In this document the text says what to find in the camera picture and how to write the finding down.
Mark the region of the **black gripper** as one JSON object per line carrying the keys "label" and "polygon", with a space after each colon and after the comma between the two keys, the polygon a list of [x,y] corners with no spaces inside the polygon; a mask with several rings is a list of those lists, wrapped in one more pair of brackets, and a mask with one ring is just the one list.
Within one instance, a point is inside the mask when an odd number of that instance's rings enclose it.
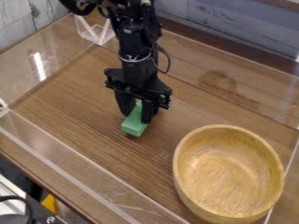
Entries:
{"label": "black gripper", "polygon": [[114,91],[120,112],[128,116],[141,100],[141,122],[148,124],[157,114],[158,108],[168,109],[172,89],[157,76],[157,67],[152,58],[138,62],[121,62],[120,68],[106,68],[105,85]]}

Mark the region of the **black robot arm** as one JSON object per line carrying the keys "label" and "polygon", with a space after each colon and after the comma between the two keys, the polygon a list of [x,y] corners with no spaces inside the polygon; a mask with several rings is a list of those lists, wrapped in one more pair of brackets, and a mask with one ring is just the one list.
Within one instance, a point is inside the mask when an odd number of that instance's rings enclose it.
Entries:
{"label": "black robot arm", "polygon": [[141,123],[149,123],[160,108],[169,107],[172,90],[157,74],[158,54],[165,50],[157,43],[162,25],[154,13],[154,0],[58,0],[77,16],[92,11],[106,18],[118,41],[120,68],[104,70],[106,87],[114,91],[116,103],[124,116],[141,105]]}

